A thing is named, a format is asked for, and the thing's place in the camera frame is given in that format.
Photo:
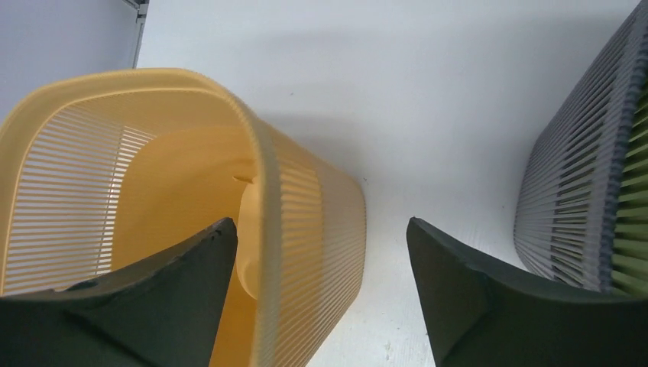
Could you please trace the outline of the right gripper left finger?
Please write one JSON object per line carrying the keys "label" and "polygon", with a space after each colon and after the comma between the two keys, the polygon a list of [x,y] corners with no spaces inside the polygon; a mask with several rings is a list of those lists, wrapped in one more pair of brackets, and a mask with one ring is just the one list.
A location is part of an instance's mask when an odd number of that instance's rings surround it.
{"label": "right gripper left finger", "polygon": [[3,366],[206,366],[232,276],[224,218],[117,271],[1,299]]}

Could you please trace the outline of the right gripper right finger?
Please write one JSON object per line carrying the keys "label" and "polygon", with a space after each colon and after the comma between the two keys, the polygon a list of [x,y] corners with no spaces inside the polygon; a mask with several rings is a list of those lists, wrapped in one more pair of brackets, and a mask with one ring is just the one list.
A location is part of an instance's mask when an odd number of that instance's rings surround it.
{"label": "right gripper right finger", "polygon": [[647,302],[531,274],[420,218],[407,246],[437,366],[645,366]]}

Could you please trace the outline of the yellow plastic basket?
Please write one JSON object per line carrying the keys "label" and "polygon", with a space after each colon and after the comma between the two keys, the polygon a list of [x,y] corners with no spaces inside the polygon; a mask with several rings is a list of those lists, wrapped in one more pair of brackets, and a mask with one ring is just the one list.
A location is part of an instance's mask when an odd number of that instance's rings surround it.
{"label": "yellow plastic basket", "polygon": [[358,183],[180,69],[41,87],[1,129],[1,299],[62,291],[221,219],[237,251],[206,366],[305,366],[357,297]]}

